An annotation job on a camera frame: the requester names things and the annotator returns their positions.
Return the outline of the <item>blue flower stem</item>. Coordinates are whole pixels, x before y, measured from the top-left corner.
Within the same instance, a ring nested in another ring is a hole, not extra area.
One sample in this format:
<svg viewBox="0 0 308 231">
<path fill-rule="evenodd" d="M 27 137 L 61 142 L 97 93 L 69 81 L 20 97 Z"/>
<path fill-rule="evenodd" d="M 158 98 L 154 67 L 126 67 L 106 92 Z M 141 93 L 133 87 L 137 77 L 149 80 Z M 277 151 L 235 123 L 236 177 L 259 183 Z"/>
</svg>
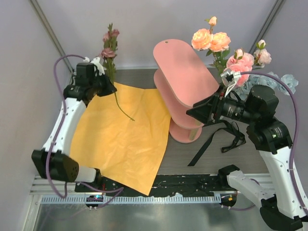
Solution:
<svg viewBox="0 0 308 231">
<path fill-rule="evenodd" d="M 278 75 L 274 74 L 273 72 L 269 72 L 268 74 L 282 81 L 290 89 L 292 94 L 295 93 L 295 88 L 298 85 L 298 81 L 293 75 L 287 74 L 283 75 L 282 77 L 278 77 Z M 276 80 L 273 80 L 272 78 L 261 75 L 250 75 L 249 79 L 242 86 L 234 88 L 234 91 L 242 100 L 246 100 L 251 88 L 255 85 L 268 86 L 273 90 L 278 90 L 285 95 L 289 95 L 289 92 L 283 85 L 278 83 Z"/>
</svg>

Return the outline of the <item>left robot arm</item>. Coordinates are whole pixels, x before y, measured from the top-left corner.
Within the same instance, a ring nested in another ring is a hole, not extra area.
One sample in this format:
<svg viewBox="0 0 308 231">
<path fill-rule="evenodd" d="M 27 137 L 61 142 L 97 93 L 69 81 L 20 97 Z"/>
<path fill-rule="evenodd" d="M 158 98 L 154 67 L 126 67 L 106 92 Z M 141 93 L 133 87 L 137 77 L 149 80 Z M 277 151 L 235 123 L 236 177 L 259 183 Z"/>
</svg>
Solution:
<svg viewBox="0 0 308 231">
<path fill-rule="evenodd" d="M 81 166 L 70 156 L 72 139 L 77 125 L 94 96 L 108 96 L 116 92 L 106 75 L 83 78 L 80 83 L 68 85 L 63 91 L 62 106 L 54 128 L 40 150 L 31 158 L 39 175 L 63 182 L 85 182 L 92 192 L 102 188 L 98 169 Z"/>
</svg>

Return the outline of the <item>orange rose stem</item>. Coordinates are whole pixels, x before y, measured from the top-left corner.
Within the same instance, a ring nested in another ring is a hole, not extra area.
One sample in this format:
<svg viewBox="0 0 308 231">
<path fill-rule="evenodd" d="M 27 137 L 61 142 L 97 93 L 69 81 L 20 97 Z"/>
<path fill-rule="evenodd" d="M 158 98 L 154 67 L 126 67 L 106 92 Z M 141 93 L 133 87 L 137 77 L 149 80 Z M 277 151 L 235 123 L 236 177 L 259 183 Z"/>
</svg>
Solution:
<svg viewBox="0 0 308 231">
<path fill-rule="evenodd" d="M 196 31 L 192 36 L 191 46 L 196 51 L 206 51 L 206 56 L 213 55 L 214 61 L 211 66 L 222 73 L 227 66 L 231 39 L 225 32 L 214 32 L 214 27 L 217 25 L 216 16 L 205 19 L 205 21 L 208 22 L 210 28 Z"/>
</svg>

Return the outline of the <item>small pink flower stem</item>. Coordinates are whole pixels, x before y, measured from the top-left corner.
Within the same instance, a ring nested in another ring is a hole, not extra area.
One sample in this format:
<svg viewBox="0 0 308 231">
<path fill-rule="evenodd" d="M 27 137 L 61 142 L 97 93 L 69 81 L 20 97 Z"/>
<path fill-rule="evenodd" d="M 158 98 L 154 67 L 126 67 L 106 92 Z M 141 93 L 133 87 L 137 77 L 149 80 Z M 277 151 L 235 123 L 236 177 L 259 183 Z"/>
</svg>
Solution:
<svg viewBox="0 0 308 231">
<path fill-rule="evenodd" d="M 237 49 L 234 55 L 228 59 L 226 69 L 230 69 L 235 72 L 248 72 L 252 71 L 253 65 L 253 55 L 244 52 L 242 49 Z"/>
</svg>

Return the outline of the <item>black ribbon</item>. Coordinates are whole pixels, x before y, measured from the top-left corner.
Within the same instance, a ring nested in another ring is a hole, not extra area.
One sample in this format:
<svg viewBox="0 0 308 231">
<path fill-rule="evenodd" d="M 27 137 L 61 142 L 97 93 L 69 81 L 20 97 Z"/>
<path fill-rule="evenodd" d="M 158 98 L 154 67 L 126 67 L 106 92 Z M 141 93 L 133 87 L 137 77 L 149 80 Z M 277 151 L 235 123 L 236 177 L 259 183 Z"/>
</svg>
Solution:
<svg viewBox="0 0 308 231">
<path fill-rule="evenodd" d="M 245 135 L 240 131 L 236 122 L 229 122 L 222 119 L 218 122 L 222 124 L 217 128 L 200 147 L 192 160 L 188 163 L 188 167 L 193 167 L 197 164 L 200 158 L 208 151 L 218 151 L 226 153 L 232 149 L 238 148 L 246 144 Z"/>
</svg>

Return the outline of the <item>orange flower bouquet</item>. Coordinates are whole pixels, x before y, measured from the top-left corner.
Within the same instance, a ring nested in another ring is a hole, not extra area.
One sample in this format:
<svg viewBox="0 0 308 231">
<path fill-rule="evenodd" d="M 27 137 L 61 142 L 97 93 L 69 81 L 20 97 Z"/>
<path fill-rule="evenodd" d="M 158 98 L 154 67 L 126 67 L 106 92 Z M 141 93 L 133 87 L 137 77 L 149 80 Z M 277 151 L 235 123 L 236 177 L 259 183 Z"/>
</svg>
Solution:
<svg viewBox="0 0 308 231">
<path fill-rule="evenodd" d="M 164 157 L 170 114 L 156 89 L 116 84 L 94 97 L 74 133 L 70 157 L 148 195 Z"/>
</svg>

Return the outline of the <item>mauve flower stem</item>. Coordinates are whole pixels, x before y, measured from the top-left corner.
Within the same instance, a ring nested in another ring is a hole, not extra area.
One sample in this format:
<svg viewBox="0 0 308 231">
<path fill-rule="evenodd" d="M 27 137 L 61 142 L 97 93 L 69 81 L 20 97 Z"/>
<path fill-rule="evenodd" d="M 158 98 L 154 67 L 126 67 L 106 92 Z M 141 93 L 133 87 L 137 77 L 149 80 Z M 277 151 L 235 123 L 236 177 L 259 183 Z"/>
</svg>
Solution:
<svg viewBox="0 0 308 231">
<path fill-rule="evenodd" d="M 103 67 L 106 69 L 105 73 L 112 84 L 114 84 L 116 77 L 116 65 L 114 59 L 117 57 L 117 38 L 119 34 L 119 30 L 113 27 L 113 23 L 110 23 L 107 27 L 107 32 L 102 38 L 103 49 L 100 53 L 100 57 L 103 58 Z"/>
</svg>

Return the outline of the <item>pink rose stem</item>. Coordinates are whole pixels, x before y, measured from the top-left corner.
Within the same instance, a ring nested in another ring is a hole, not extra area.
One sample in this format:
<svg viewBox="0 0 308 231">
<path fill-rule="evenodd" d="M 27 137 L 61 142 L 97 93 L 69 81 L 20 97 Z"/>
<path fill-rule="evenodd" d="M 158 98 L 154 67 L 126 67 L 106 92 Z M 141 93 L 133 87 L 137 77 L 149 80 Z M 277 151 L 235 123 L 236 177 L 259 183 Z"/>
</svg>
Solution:
<svg viewBox="0 0 308 231">
<path fill-rule="evenodd" d="M 266 42 L 263 39 L 256 44 L 256 47 L 257 49 L 254 52 L 254 65 L 264 68 L 265 65 L 271 63 L 271 54 L 266 50 Z"/>
</svg>

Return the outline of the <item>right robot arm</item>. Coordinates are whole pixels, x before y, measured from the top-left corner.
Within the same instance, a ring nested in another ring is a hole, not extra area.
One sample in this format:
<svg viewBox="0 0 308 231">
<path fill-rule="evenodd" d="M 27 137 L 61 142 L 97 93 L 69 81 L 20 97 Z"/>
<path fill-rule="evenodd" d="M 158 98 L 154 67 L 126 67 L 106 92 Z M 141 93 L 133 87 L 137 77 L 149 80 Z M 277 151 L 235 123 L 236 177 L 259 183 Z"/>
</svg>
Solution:
<svg viewBox="0 0 308 231">
<path fill-rule="evenodd" d="M 290 159 L 295 140 L 286 125 L 274 116 L 278 103 L 274 90 L 268 86 L 253 86 L 245 101 L 232 99 L 224 89 L 218 89 L 212 96 L 195 103 L 187 115 L 204 125 L 217 123 L 221 117 L 247 124 L 248 137 L 267 166 L 274 191 L 249 179 L 235 165 L 218 171 L 218 186 L 240 191 L 259 209 L 271 229 L 296 231 L 308 220 L 303 205 L 307 198 L 297 196 L 303 191 L 302 186 L 293 186 L 293 180 L 298 178 Z"/>
</svg>

